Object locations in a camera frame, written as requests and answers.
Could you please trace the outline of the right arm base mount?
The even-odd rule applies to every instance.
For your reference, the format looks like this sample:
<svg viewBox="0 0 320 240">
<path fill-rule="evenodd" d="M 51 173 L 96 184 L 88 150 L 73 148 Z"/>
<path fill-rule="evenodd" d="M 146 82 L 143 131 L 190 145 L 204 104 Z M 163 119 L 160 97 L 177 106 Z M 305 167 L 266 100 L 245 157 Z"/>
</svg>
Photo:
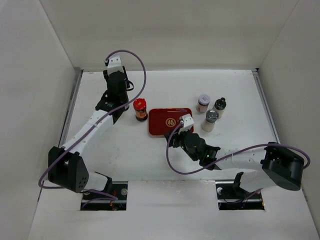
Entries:
<svg viewBox="0 0 320 240">
<path fill-rule="evenodd" d="M 240 178 L 244 172 L 236 175 L 235 180 L 215 183 L 217 204 L 221 211 L 264 210 L 261 192 L 247 192 L 240 188 Z"/>
</svg>

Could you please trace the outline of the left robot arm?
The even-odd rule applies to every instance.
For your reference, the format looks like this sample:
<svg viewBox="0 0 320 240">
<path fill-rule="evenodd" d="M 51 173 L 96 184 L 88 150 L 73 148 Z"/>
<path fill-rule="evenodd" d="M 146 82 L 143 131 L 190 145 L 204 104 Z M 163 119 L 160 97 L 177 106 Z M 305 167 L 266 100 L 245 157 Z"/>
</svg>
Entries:
<svg viewBox="0 0 320 240">
<path fill-rule="evenodd" d="M 99 143 L 99 138 L 111 128 L 123 112 L 129 109 L 129 81 L 124 66 L 108 67 L 103 71 L 107 89 L 87 123 L 61 147 L 48 153 L 48 180 L 75 193 L 94 190 L 100 199 L 112 195 L 110 178 L 88 171 L 85 159 Z"/>
</svg>

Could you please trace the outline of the soy sauce bottle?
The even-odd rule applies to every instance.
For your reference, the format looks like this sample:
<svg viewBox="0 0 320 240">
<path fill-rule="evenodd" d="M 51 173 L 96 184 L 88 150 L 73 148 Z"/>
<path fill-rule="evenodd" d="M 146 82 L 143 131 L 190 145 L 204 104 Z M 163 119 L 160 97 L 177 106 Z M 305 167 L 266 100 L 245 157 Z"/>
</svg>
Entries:
<svg viewBox="0 0 320 240">
<path fill-rule="evenodd" d="M 126 92 L 125 93 L 125 99 L 126 99 L 126 102 L 128 103 L 129 102 L 129 97 L 128 97 L 128 93 Z M 130 105 L 127 104 L 124 106 L 124 110 L 127 111 L 129 109 Z"/>
</svg>

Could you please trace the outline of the red lid chili sauce jar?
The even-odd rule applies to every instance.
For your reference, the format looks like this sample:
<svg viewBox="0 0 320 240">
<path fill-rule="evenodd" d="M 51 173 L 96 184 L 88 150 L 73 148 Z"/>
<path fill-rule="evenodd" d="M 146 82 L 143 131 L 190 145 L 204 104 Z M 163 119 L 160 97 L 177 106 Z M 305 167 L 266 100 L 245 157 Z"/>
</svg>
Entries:
<svg viewBox="0 0 320 240">
<path fill-rule="evenodd" d="M 148 118 L 147 102 L 144 98 L 137 98 L 133 102 L 133 108 L 135 111 L 135 117 L 138 121 L 143 122 L 147 120 Z"/>
</svg>

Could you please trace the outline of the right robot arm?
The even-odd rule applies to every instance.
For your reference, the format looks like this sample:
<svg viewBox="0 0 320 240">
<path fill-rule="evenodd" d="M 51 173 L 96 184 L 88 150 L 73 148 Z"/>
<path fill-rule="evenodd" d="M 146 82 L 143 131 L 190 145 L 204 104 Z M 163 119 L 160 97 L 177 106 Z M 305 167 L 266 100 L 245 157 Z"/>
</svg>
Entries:
<svg viewBox="0 0 320 240">
<path fill-rule="evenodd" d="M 273 186 L 289 191 L 301 188 L 305 161 L 302 152 L 293 147 L 269 142 L 227 151 L 208 145 L 197 133 L 189 130 L 180 133 L 171 130 L 164 136 L 168 148 L 181 148 L 204 170 L 240 169 L 231 189 L 238 198 Z"/>
</svg>

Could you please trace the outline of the clear lid salt grinder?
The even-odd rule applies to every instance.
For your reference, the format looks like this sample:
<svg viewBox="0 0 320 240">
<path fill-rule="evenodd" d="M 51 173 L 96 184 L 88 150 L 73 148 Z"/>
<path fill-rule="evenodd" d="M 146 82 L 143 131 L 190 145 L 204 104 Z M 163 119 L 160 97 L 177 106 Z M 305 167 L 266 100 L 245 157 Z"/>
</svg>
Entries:
<svg viewBox="0 0 320 240">
<path fill-rule="evenodd" d="M 203 131 L 209 133 L 214 129 L 215 123 L 219 118 L 219 113 L 216 110 L 210 109 L 205 113 L 205 119 L 201 124 Z"/>
</svg>

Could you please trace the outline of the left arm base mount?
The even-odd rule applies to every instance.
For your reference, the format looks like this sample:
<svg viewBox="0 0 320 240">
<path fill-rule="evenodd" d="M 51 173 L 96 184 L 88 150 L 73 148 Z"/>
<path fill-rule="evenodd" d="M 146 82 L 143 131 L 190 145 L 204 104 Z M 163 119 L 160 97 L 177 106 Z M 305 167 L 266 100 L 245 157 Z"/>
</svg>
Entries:
<svg viewBox="0 0 320 240">
<path fill-rule="evenodd" d="M 128 197 L 127 182 L 113 182 L 106 192 L 112 197 L 95 193 L 85 192 L 82 195 L 81 211 L 126 211 Z"/>
</svg>

